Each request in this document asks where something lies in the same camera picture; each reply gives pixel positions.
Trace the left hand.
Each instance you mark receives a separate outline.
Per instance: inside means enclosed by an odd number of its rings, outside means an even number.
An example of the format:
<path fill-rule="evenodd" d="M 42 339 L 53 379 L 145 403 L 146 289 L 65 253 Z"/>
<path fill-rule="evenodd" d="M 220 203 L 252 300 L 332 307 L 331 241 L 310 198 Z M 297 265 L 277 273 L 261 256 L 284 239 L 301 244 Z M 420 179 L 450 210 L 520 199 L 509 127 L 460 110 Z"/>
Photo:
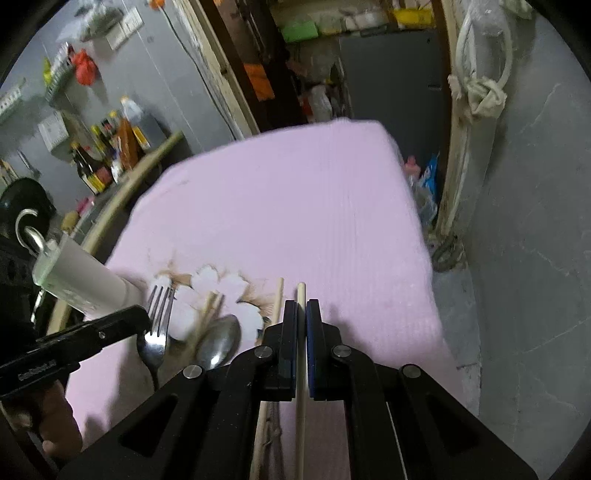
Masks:
<path fill-rule="evenodd" d="M 33 422 L 38 428 L 44 452 L 58 460 L 77 456 L 83 440 L 62 384 L 56 381 L 43 394 L 36 394 L 33 405 Z"/>

